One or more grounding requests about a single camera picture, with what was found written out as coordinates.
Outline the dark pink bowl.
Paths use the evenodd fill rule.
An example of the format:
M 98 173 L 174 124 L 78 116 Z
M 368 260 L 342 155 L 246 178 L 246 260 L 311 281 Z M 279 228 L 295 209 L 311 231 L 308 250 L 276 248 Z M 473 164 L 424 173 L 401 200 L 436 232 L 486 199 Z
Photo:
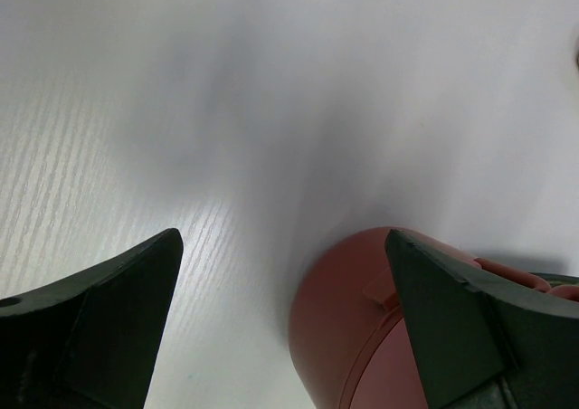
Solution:
M 289 349 L 317 408 L 342 408 L 348 372 L 380 314 L 355 291 L 385 262 L 390 227 L 354 233 L 331 246 L 301 282 L 289 319 Z

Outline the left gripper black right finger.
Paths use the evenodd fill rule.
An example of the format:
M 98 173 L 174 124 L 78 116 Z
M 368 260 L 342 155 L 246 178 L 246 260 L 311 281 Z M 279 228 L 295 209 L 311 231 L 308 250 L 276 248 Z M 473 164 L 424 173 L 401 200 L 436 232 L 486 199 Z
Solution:
M 390 232 L 385 251 L 431 408 L 578 405 L 578 302 L 408 233 Z

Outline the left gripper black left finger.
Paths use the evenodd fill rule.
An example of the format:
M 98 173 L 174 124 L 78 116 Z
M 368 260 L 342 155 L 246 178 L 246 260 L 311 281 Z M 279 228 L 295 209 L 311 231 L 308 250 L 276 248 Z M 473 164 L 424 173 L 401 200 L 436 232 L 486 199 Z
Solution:
M 141 408 L 183 254 L 167 229 L 1 301 L 4 408 Z

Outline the grey transparent lid red handles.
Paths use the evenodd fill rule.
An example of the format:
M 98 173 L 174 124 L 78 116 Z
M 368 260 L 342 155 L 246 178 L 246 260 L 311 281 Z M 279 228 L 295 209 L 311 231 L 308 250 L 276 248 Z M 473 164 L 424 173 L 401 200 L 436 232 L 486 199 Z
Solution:
M 579 301 L 579 278 L 576 276 L 561 275 L 545 272 L 533 272 L 533 275 L 546 281 L 551 289 L 547 294 L 561 299 Z

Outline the pink bowl with handles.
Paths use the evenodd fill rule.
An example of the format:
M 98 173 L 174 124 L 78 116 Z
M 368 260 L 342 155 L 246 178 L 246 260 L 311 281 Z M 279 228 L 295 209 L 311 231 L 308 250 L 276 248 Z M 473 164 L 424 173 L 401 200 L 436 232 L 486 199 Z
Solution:
M 426 397 L 400 310 L 390 263 L 355 291 L 380 314 L 348 372 L 342 408 L 425 408 Z

